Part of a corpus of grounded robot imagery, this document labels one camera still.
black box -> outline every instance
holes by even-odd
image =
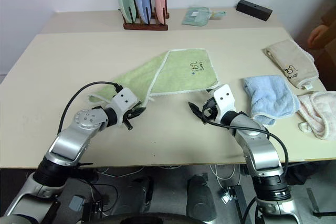
[[[268,20],[269,16],[272,13],[271,9],[267,9],[265,7],[253,4],[245,0],[240,0],[238,2],[236,10],[250,16],[262,19],[263,21]]]

table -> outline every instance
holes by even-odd
[[[0,167],[37,167],[55,139],[64,106],[79,88],[112,80],[170,49],[207,49],[220,82],[231,87],[237,110],[249,112],[243,78],[282,75],[261,49],[290,36],[274,14],[264,22],[223,10],[226,17],[205,27],[182,26],[186,10],[170,10],[169,31],[125,31],[117,11],[55,14],[0,85]],[[324,90],[319,80],[313,86]],[[90,108],[87,94],[98,88],[75,99],[64,127],[78,110]],[[98,167],[244,163],[228,130],[203,125],[190,111],[187,101],[202,105],[208,98],[205,91],[156,97],[132,120],[133,130],[113,126],[98,133],[81,161]],[[299,122],[295,114],[269,128],[285,143],[290,161],[335,159],[336,141],[302,133]],[[281,147],[271,141],[283,161]]]

folded towel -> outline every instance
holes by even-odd
[[[298,113],[307,121],[315,136],[336,140],[336,91],[318,91],[298,98],[301,103]],[[300,129],[306,128],[303,125],[305,123],[300,124]]]
[[[155,95],[205,90],[218,84],[207,51],[196,48],[168,51],[113,81],[131,89],[141,106]],[[115,94],[114,87],[107,85],[90,94],[89,102],[110,102]]]
[[[251,98],[251,117],[263,125],[287,118],[299,109],[299,100],[281,76],[255,76],[244,79]]]
[[[312,55],[300,48],[293,40],[287,39],[275,43],[263,51],[299,89],[311,89],[311,82],[319,77]]]

light blue towel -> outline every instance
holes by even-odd
[[[255,76],[244,79],[244,90],[251,98],[251,118],[263,125],[274,125],[300,108],[282,76]]]

small green towel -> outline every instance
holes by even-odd
[[[205,49],[177,49],[165,52],[144,65],[113,80],[128,87],[146,106],[155,95],[205,90],[218,84]],[[89,94],[91,104],[110,102],[116,94],[112,85]]]

